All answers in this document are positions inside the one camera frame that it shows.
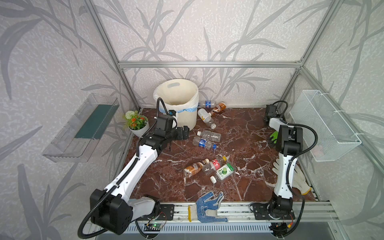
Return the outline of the white knit work glove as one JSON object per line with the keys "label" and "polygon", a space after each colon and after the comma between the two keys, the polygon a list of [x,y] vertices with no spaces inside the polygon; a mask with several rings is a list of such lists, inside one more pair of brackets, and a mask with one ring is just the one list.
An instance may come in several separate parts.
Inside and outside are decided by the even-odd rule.
{"label": "white knit work glove", "polygon": [[[276,159],[273,163],[272,171],[278,176],[280,172],[280,160]],[[311,191],[311,187],[307,183],[306,177],[298,165],[295,165],[292,188],[300,191],[301,195],[305,196]]]}

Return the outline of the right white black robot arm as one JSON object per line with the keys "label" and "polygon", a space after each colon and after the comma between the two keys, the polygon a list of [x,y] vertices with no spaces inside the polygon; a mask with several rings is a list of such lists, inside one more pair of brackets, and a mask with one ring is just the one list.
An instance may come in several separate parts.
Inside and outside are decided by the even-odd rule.
{"label": "right white black robot arm", "polygon": [[[269,127],[275,130],[270,140],[279,152],[278,182],[267,205],[268,213],[273,219],[280,219],[293,212],[293,196],[299,196],[293,191],[298,157],[312,150],[318,143],[318,134],[313,128],[285,121],[284,113],[287,108],[286,101],[276,101],[266,106],[264,117]],[[311,131],[314,136],[314,142],[305,150],[303,129]]]}

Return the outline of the brown tea bottle white cap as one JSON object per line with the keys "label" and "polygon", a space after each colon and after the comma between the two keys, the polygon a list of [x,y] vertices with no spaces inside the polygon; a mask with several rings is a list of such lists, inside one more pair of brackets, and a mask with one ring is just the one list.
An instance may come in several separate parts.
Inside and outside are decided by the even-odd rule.
{"label": "brown tea bottle white cap", "polygon": [[203,160],[201,162],[196,162],[196,163],[193,163],[193,164],[187,166],[186,168],[184,168],[184,171],[183,171],[184,178],[187,179],[187,178],[191,178],[192,176],[196,175],[209,162],[210,161],[208,159],[205,159],[205,160]]}

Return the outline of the cream plastic waste bin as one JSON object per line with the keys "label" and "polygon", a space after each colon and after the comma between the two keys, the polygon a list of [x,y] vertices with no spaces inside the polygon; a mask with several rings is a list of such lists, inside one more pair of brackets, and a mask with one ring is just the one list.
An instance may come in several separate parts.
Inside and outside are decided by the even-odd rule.
{"label": "cream plastic waste bin", "polygon": [[176,111],[179,127],[187,126],[192,130],[196,126],[199,105],[199,88],[185,79],[174,79],[160,84],[153,94],[154,100],[162,98],[167,110]]}

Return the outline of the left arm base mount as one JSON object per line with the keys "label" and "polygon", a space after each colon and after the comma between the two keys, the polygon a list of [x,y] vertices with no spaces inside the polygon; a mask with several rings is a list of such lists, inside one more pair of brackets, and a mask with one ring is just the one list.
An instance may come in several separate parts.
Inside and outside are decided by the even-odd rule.
{"label": "left arm base mount", "polygon": [[156,204],[151,218],[162,221],[172,221],[175,213],[174,204]]}

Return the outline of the red label clear bottle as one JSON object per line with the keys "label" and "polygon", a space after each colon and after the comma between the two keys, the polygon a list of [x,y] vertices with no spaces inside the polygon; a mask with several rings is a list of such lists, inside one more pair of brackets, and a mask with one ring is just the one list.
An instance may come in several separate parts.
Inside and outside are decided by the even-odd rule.
{"label": "red label clear bottle", "polygon": [[213,159],[208,161],[207,164],[202,168],[202,172],[208,176],[214,174],[218,169],[223,167],[227,163],[227,157],[222,156],[220,158]]}

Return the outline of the green black work glove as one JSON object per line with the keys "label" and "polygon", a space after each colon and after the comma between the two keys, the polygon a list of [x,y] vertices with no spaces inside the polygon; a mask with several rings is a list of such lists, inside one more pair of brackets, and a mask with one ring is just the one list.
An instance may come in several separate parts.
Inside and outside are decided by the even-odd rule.
{"label": "green black work glove", "polygon": [[270,140],[269,142],[271,144],[276,144],[277,143],[277,140],[278,140],[278,135],[279,135],[279,132],[278,131],[274,131],[271,135],[270,135]]}

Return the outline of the blue dotted knit glove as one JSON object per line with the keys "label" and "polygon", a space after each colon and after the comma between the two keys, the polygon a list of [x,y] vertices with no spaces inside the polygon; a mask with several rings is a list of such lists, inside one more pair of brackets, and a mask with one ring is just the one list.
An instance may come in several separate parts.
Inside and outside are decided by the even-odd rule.
{"label": "blue dotted knit glove", "polygon": [[217,197],[214,197],[213,192],[201,196],[195,204],[188,206],[189,222],[199,221],[203,224],[227,223],[227,218],[218,217],[218,209],[223,199],[223,192],[219,192]]}

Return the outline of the green circuit board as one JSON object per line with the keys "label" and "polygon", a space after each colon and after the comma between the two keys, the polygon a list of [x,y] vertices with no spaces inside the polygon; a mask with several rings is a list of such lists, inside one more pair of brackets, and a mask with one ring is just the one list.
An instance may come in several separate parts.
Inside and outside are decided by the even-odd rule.
{"label": "green circuit board", "polygon": [[146,223],[144,225],[144,232],[160,232],[166,225],[166,222]]}

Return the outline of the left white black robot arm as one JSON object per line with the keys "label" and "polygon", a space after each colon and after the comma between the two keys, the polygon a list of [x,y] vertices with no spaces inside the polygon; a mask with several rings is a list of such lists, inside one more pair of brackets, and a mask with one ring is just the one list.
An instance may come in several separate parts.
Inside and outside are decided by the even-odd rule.
{"label": "left white black robot arm", "polygon": [[136,154],[122,172],[103,190],[90,196],[90,211],[80,223],[78,237],[90,239],[107,231],[121,235],[130,223],[148,215],[157,215],[159,201],[153,197],[132,199],[131,194],[149,166],[172,141],[186,140],[189,127],[178,127],[172,115],[161,115],[137,142]]}

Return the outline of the white bin liner bag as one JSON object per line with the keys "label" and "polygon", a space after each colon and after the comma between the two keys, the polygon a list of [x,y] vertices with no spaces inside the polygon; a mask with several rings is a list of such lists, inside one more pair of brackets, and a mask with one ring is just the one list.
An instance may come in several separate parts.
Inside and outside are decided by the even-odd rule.
{"label": "white bin liner bag", "polygon": [[185,79],[168,80],[154,90],[154,100],[161,98],[167,110],[177,113],[194,112],[199,104],[199,88],[195,83]]}

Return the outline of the green label square bottle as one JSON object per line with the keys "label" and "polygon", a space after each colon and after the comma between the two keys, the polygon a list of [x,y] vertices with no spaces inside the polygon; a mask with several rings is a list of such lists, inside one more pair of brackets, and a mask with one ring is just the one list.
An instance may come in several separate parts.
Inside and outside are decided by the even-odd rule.
{"label": "green label square bottle", "polygon": [[223,182],[229,176],[236,172],[236,168],[232,163],[227,163],[219,168],[211,177],[210,180],[213,184]]}

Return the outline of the brown tea bottle by wall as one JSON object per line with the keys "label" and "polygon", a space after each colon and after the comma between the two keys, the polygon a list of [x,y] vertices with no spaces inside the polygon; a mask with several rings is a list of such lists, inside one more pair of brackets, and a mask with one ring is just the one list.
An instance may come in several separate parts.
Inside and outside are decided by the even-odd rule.
{"label": "brown tea bottle by wall", "polygon": [[224,102],[220,102],[218,103],[215,107],[213,107],[213,109],[209,112],[209,115],[211,117],[221,113],[223,110],[226,109],[226,104]]}

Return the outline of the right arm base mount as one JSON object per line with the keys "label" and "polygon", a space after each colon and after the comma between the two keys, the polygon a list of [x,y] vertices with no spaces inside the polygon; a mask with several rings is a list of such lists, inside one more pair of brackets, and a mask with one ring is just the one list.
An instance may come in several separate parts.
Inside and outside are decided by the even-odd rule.
{"label": "right arm base mount", "polygon": [[271,203],[252,203],[250,210],[256,220],[295,220],[296,216],[291,206]]}

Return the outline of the small potted artificial plant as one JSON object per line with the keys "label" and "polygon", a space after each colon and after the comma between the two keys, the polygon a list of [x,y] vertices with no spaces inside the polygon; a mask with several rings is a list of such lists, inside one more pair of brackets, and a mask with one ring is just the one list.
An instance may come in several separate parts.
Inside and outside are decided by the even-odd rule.
{"label": "small potted artificial plant", "polygon": [[142,137],[150,129],[148,118],[138,111],[127,111],[125,121],[125,127],[130,129],[137,137]]}

